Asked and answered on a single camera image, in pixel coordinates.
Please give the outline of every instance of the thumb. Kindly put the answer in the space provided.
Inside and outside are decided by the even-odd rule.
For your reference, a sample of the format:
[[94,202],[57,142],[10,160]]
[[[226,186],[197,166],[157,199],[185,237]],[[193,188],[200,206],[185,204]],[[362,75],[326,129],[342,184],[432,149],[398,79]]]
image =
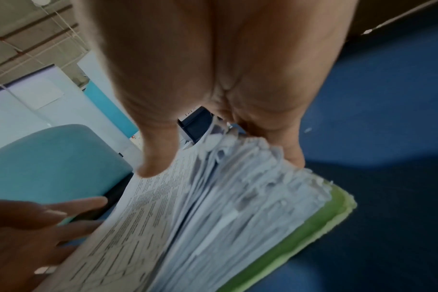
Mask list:
[[306,160],[299,145],[299,127],[301,121],[297,120],[292,125],[280,129],[262,129],[255,125],[248,125],[247,131],[252,136],[264,137],[273,146],[283,148],[285,159],[294,166],[304,168]]
[[0,200],[0,227],[38,229],[60,223],[67,213],[22,201]]
[[160,127],[140,127],[143,139],[143,165],[138,174],[149,178],[167,169],[179,149],[179,132],[175,122]]

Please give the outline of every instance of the hand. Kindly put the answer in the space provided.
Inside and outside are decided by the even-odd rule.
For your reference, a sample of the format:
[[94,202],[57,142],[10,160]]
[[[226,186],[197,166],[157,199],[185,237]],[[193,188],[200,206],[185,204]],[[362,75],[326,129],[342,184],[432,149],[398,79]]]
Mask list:
[[61,264],[77,248],[57,245],[91,234],[101,222],[56,225],[106,204],[105,197],[51,205],[0,200],[0,292],[35,289],[46,277],[35,275],[38,268]]
[[303,167],[300,120],[357,0],[74,0],[87,40],[141,130],[139,174],[166,169],[176,121],[204,105]]

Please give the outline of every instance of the chair backrest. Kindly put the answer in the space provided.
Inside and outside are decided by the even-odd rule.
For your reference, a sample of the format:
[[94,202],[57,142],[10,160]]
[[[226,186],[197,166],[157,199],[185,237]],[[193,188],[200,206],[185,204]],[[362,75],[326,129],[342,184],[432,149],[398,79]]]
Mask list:
[[0,199],[57,203],[101,196],[131,172],[88,127],[53,127],[0,148]]

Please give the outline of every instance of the green folder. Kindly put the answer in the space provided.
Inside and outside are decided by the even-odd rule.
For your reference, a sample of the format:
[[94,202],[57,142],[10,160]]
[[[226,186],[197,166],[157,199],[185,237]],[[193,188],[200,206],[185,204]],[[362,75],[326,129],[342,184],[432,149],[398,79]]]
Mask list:
[[333,185],[331,201],[262,257],[230,279],[218,292],[243,292],[280,267],[310,243],[341,223],[357,207],[354,198]]

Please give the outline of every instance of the finger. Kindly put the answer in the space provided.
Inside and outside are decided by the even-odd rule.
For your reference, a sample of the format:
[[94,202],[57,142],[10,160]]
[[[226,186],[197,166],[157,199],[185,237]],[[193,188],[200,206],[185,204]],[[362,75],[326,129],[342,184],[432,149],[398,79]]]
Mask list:
[[76,216],[78,214],[99,209],[107,205],[107,198],[105,197],[92,197],[86,199],[77,199],[63,203],[46,205],[48,209],[65,212],[68,216]]
[[57,240],[60,241],[70,241],[73,239],[78,239],[85,237],[93,233],[103,221],[77,221],[72,222],[67,225],[58,226],[55,228],[57,234]]
[[149,178],[167,169],[179,149],[177,124],[163,127],[139,127],[143,138],[143,165],[138,174]]
[[46,262],[44,263],[44,266],[58,266],[58,265],[60,265],[72,253],[74,253],[77,248],[78,248],[78,246],[75,246],[75,245],[61,246],[61,247],[55,248],[53,250],[53,252],[51,253],[51,255],[49,255]]
[[67,214],[33,202],[0,200],[0,227],[38,229],[56,225]]
[[270,145],[281,146],[286,160],[296,167],[304,168],[306,160],[299,145],[299,126],[299,120],[289,127],[276,130],[266,130],[248,123],[247,131],[252,136],[266,138]]
[[34,275],[13,292],[31,292],[36,289],[47,277],[47,274]]

